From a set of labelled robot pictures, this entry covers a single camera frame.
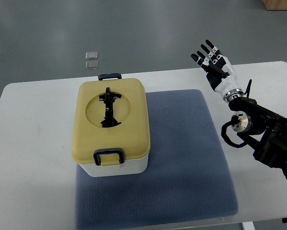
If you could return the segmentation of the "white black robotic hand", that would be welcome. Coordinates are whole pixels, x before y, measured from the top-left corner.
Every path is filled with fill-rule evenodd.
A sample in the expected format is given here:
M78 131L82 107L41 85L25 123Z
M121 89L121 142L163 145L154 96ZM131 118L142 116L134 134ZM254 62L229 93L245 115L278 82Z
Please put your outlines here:
M237 83L237 75L226 56L209 40L191 58L205 71L206 78L213 89L219 93L226 103L244 96L244 91Z

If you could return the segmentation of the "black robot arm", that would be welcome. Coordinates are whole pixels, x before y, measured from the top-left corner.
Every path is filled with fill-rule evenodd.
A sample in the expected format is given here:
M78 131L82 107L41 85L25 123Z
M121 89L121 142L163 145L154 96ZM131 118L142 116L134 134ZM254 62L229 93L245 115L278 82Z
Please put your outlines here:
M250 146L253 157L269 166L280 168L287 179L287 118L268 110L249 97L251 81L244 97L231 96L231 120L221 128L221 137L230 146Z

